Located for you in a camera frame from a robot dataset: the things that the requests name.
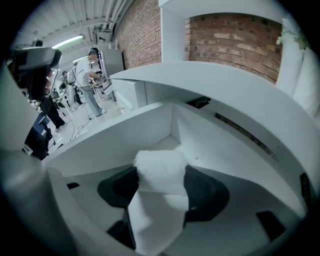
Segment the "white floor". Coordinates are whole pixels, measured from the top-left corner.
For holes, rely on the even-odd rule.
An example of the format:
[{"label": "white floor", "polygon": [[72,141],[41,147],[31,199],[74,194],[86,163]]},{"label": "white floor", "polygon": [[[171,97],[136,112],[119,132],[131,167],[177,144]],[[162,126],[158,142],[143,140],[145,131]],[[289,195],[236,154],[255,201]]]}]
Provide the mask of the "white floor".
[{"label": "white floor", "polygon": [[53,139],[49,142],[48,153],[54,152],[61,144],[67,144],[75,137],[81,136],[92,128],[101,125],[103,122],[109,119],[113,119],[120,116],[121,113],[118,111],[118,105],[116,101],[112,99],[104,99],[98,102],[102,109],[106,110],[106,113],[95,117],[87,103],[80,105],[80,107],[70,112],[67,108],[60,108],[58,110],[60,117],[66,122],[66,126],[56,131],[55,125],[50,121],[48,127],[51,129],[51,133],[56,142],[53,145]]}]

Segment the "cable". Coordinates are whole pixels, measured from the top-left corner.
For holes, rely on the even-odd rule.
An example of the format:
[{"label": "cable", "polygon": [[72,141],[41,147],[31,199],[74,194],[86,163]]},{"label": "cable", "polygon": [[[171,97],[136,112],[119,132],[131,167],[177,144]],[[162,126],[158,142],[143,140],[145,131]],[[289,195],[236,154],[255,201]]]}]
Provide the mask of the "cable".
[{"label": "cable", "polygon": [[76,130],[76,128],[75,128],[75,124],[74,124],[74,122],[73,122],[70,118],[68,118],[68,117],[66,116],[66,114],[65,114],[65,113],[63,113],[63,112],[62,112],[62,114],[64,115],[64,117],[65,117],[65,118],[69,119],[69,120],[71,121],[71,123],[72,123],[72,126],[73,126],[73,132],[72,132],[71,138],[70,138],[70,140],[69,140],[69,141],[71,141],[71,140],[72,140],[72,137],[74,136],[75,130]]},{"label": "cable", "polygon": [[54,91],[53,88],[54,88],[54,85],[55,85],[55,82],[56,82],[57,75],[58,75],[58,71],[56,72],[55,77],[54,77],[54,79],[53,79],[53,83],[52,83],[52,86],[51,86],[50,93],[49,93],[49,94],[46,94],[45,96],[50,97],[50,95],[51,95],[52,92]]}]

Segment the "red brick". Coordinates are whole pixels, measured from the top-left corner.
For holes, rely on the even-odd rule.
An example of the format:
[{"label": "red brick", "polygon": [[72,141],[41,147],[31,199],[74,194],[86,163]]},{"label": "red brick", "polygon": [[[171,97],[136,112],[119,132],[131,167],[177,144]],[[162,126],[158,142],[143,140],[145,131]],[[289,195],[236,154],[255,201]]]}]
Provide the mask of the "red brick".
[{"label": "red brick", "polygon": [[228,39],[219,39],[218,44],[221,46],[228,46],[228,47],[234,47],[235,46],[235,41],[233,40],[228,40]]},{"label": "red brick", "polygon": [[232,62],[232,56],[229,54],[219,53],[218,60],[225,61],[225,62]]},{"label": "red brick", "polygon": [[225,46],[220,46],[220,45],[215,45],[212,47],[212,50],[214,52],[219,52],[219,53],[227,53],[227,47]]},{"label": "red brick", "polygon": [[275,52],[276,51],[276,46],[273,44],[266,44],[265,48],[269,51]]},{"label": "red brick", "polygon": [[230,34],[229,33],[214,33],[213,34],[215,38],[219,39],[230,39]]},{"label": "red brick", "polygon": [[268,67],[269,69],[279,73],[280,65],[273,62],[272,60],[270,60],[268,58],[263,58],[261,64]]},{"label": "red brick", "polygon": [[245,59],[248,59],[248,60],[251,60],[251,61],[254,61],[254,62],[257,62],[257,63],[259,63],[261,61],[261,59],[262,59],[262,57],[260,55],[252,53],[250,51],[244,50],[243,52],[244,52],[243,57]]},{"label": "red brick", "polygon": [[237,40],[237,41],[245,41],[245,37],[243,35],[237,35],[237,34],[232,34],[231,39]]},{"label": "red brick", "polygon": [[260,47],[253,47],[251,45],[247,45],[247,44],[244,44],[244,43],[238,43],[238,44],[235,45],[235,47],[243,49],[243,50],[247,50],[247,51],[262,55],[262,56],[267,56],[266,51],[263,50]]},{"label": "red brick", "polygon": [[218,54],[217,54],[217,53],[214,53],[214,52],[211,52],[211,53],[209,54],[209,58],[216,60],[216,59],[218,58]]},{"label": "red brick", "polygon": [[214,35],[212,33],[200,33],[197,36],[199,39],[212,39]]},{"label": "red brick", "polygon": [[228,49],[226,50],[226,52],[227,52],[228,54],[242,56],[242,51],[241,51],[241,50],[238,50],[238,49],[228,48]]}]

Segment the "person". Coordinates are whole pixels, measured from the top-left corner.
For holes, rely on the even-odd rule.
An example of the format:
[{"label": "person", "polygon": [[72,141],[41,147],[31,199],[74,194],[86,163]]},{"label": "person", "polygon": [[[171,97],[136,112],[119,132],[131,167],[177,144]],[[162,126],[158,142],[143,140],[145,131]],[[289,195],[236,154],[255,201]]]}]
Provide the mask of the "person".
[{"label": "person", "polygon": [[42,112],[45,113],[53,122],[56,130],[61,129],[66,125],[65,121],[63,121],[63,119],[59,116],[58,110],[55,107],[55,103],[50,96],[43,98],[39,107]]},{"label": "person", "polygon": [[69,99],[71,101],[73,100],[72,103],[77,102],[79,105],[82,105],[81,99],[78,94],[78,89],[76,86],[76,68],[77,68],[77,62],[73,64],[72,69],[69,71],[69,74],[67,76],[67,80],[69,82],[69,87],[68,87],[68,93],[69,93]]},{"label": "person", "polygon": [[92,68],[92,62],[98,60],[98,52],[97,48],[91,48],[88,56],[78,62],[75,70],[75,85],[83,93],[86,102],[88,102],[89,107],[96,117],[107,112],[97,104],[94,93],[89,84],[89,77],[99,79],[100,81],[104,80],[104,77],[96,74]]},{"label": "person", "polygon": [[53,88],[51,97],[57,110],[59,108],[65,108],[65,105],[63,105],[59,100],[59,93],[56,91],[56,88]]},{"label": "person", "polygon": [[62,71],[62,83],[65,83],[66,85],[68,84],[68,72],[67,71]]}]

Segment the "jeans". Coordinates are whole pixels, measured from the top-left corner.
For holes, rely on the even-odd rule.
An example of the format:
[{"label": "jeans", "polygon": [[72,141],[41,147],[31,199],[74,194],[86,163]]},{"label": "jeans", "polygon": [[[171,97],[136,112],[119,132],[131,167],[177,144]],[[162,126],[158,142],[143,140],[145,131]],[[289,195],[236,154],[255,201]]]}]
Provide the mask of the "jeans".
[{"label": "jeans", "polygon": [[102,109],[98,106],[94,93],[91,90],[90,86],[78,87],[78,89],[83,93],[86,102],[88,103],[93,114],[97,117],[102,114]]}]

